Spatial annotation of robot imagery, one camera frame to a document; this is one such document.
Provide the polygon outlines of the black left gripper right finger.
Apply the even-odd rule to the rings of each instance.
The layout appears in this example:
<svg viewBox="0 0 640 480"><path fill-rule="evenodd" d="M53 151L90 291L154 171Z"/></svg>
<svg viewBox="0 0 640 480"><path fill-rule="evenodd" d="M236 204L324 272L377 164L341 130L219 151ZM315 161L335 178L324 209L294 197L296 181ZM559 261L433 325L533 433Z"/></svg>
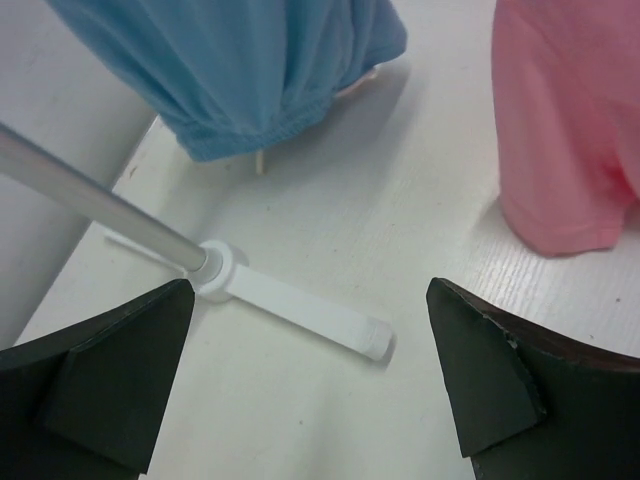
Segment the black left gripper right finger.
<svg viewBox="0 0 640 480"><path fill-rule="evenodd" d="M556 333L444 278L431 280L426 303L476 478L638 478L638 358Z"/></svg>

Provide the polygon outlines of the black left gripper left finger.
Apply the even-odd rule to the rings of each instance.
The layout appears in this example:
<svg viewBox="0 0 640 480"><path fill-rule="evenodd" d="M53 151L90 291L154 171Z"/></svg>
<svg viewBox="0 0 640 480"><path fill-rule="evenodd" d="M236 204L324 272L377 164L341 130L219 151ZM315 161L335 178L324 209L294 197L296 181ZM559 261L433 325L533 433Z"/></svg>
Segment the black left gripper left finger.
<svg viewBox="0 0 640 480"><path fill-rule="evenodd" d="M147 473L193 309L191 284L173 280L3 350L2 478Z"/></svg>

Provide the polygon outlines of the pink t shirt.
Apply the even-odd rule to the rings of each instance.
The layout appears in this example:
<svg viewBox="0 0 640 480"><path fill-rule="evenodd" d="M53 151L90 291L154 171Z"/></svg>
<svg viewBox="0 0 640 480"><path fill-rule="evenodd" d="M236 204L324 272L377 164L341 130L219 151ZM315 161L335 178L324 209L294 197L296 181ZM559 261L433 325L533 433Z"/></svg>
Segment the pink t shirt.
<svg viewBox="0 0 640 480"><path fill-rule="evenodd" d="M553 257L616 245L639 202L639 5L500 1L491 73L500 202Z"/></svg>

